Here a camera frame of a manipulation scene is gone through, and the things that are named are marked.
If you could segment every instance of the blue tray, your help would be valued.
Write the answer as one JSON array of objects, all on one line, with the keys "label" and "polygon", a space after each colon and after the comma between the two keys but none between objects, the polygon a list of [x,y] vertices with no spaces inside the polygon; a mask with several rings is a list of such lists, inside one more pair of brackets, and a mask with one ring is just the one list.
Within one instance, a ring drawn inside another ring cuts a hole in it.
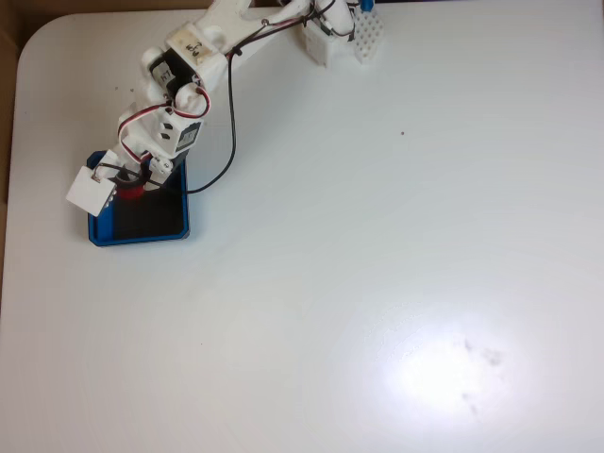
[{"label": "blue tray", "polygon": [[[86,161],[94,168],[105,151],[92,153]],[[187,190],[187,168],[183,161],[166,185]],[[189,237],[189,199],[168,191],[145,192],[135,200],[118,196],[98,217],[88,216],[88,237],[94,245],[107,247],[128,243],[176,241]]]}]

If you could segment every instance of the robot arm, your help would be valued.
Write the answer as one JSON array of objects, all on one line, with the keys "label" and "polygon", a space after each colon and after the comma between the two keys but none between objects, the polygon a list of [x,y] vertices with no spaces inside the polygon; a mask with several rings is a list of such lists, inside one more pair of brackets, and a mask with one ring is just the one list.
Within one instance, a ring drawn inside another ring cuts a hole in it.
[{"label": "robot arm", "polygon": [[[167,50],[153,47],[143,54],[134,102],[120,117],[117,143],[101,163],[165,182],[195,145],[210,111],[210,93],[225,78],[230,53],[256,33],[322,11],[320,26],[333,31],[331,39],[354,37],[355,23],[345,0],[293,0],[277,14],[246,19],[250,2],[215,0],[201,19],[167,37]],[[136,191],[140,195],[157,188],[143,181]],[[133,190],[124,172],[103,165],[82,167],[67,199],[98,216],[113,196]]]}]

